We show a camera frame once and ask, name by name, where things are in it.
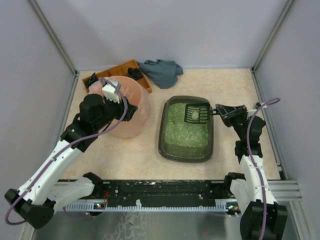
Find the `pink bag-lined trash bin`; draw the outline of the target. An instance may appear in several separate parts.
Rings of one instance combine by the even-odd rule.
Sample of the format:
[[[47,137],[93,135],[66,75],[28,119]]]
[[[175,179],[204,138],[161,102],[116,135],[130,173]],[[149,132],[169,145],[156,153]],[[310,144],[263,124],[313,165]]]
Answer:
[[[103,106],[106,108],[108,117],[111,118],[110,100],[107,100],[102,92],[103,80],[115,80],[121,84],[119,91],[119,98],[122,101],[128,99],[132,105],[138,106],[138,110],[133,115],[130,121],[122,121],[125,116],[123,113],[120,120],[113,119],[110,126],[107,128],[107,132],[118,138],[133,138],[140,134],[146,127],[151,117],[151,103],[149,99],[149,93],[140,85],[137,81],[126,76],[111,76],[102,77],[89,87],[89,94],[98,94],[102,97]]]

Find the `black litter scoop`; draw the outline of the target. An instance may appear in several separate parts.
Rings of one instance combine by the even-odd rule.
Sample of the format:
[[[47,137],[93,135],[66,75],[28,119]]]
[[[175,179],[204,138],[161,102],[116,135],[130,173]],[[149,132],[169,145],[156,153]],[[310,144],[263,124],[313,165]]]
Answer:
[[[211,116],[217,115],[209,103],[192,103],[185,105],[184,122],[189,124],[206,124]]]

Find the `dark litter box tray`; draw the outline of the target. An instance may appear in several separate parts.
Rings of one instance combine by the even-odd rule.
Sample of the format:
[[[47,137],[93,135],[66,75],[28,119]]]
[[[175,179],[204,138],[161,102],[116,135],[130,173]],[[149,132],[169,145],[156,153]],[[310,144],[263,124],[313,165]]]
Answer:
[[[194,104],[204,105],[208,111],[212,110],[207,99],[197,96],[176,95],[164,104],[159,127],[158,151],[165,159],[182,163],[203,163],[213,156],[213,117],[210,116],[205,123],[185,122],[186,111],[198,111],[198,107],[187,107]]]

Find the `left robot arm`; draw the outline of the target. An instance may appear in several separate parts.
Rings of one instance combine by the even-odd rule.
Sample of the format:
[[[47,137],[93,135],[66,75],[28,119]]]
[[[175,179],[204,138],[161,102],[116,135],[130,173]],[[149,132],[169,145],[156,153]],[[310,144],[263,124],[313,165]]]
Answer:
[[[125,96],[113,101],[95,93],[87,95],[79,104],[79,113],[36,173],[19,189],[10,188],[5,193],[10,205],[4,217],[6,224],[14,225],[9,215],[15,211],[24,223],[40,229],[66,205],[81,198],[98,197],[103,192],[103,180],[92,172],[62,190],[55,188],[55,184],[100,135],[130,121],[138,109]]]

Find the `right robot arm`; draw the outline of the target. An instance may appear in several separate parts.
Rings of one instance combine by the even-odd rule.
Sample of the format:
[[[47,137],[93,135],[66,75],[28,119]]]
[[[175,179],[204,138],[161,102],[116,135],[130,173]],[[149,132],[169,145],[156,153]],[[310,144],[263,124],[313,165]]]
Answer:
[[[243,240],[281,240],[288,211],[280,205],[268,184],[264,171],[263,154],[259,142],[266,122],[258,110],[247,110],[245,105],[216,104],[215,110],[227,127],[239,137],[235,155],[242,173],[230,172],[224,183],[237,200],[240,209],[240,235]]]

